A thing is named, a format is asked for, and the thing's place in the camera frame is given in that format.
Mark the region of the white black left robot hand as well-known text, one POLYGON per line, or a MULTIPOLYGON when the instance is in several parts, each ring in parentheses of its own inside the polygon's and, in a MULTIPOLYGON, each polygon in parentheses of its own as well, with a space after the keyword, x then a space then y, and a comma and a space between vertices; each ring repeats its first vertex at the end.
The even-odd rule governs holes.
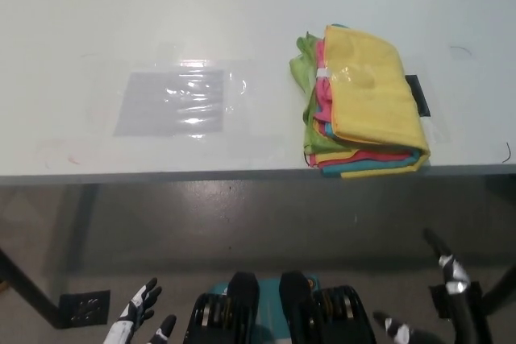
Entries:
MULTIPOLYGON (((128 301, 119 318, 110 327, 103 341, 104 344, 130 343, 143 323, 153 317, 154 310, 152 307, 162 292, 162 287, 158 286, 157 283, 156 277, 151 278, 128 301)), ((148 343, 168 343, 176 322, 177 317, 175 315, 168 315, 148 340, 148 343)))

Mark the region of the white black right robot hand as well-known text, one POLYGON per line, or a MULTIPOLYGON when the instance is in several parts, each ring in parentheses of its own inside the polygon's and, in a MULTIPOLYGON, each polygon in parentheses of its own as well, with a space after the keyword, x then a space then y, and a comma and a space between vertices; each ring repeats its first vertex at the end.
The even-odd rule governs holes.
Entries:
MULTIPOLYGON (((444 300, 456 332, 456 343, 491 343, 492 335, 481 310, 480 301, 474 298, 472 281, 468 273, 447 244, 433 231, 425 229, 423 237, 432 248, 443 272, 444 300)), ((441 343, 435 334, 415 329, 387 313, 372 314, 394 343, 441 343)))

